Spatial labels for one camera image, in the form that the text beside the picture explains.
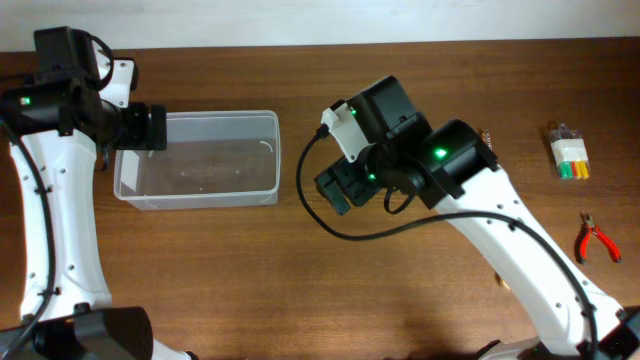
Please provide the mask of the clear plastic container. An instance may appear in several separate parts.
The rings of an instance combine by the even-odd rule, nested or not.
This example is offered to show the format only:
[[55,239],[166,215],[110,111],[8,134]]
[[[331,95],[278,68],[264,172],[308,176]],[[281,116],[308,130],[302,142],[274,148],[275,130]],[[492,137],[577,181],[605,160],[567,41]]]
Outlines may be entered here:
[[274,205],[281,160],[271,110],[172,112],[165,150],[116,153],[114,195],[140,210]]

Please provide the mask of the orange screwdriver bit holder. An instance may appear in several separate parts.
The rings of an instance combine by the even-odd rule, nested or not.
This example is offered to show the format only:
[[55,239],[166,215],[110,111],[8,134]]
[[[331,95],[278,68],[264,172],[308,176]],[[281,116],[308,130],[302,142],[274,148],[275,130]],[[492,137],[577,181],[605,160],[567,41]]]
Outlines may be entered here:
[[492,141],[491,141],[491,136],[490,136],[490,132],[488,130],[483,130],[481,132],[481,138],[483,140],[483,142],[487,145],[487,147],[492,150],[493,146],[492,146]]

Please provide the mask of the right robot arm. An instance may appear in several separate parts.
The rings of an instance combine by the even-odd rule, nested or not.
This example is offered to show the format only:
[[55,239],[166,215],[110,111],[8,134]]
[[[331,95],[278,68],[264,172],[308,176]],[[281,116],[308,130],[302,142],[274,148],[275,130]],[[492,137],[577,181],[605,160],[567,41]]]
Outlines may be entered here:
[[496,155],[467,123],[433,129],[401,83],[385,77],[321,116],[339,160],[315,179],[339,214],[379,191],[431,210],[482,254],[532,320],[534,337],[494,341],[482,359],[627,359],[639,350],[639,312],[590,281],[529,212]]

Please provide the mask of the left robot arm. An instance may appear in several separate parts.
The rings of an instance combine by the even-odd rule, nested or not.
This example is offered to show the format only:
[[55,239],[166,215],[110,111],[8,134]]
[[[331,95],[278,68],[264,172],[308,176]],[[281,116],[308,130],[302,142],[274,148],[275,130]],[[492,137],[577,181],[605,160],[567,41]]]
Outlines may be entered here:
[[146,311],[116,308],[102,271],[93,185],[113,150],[163,150],[167,111],[130,100],[139,71],[97,36],[34,34],[39,68],[1,95],[19,180],[26,279],[21,322],[1,334],[5,359],[179,359]]

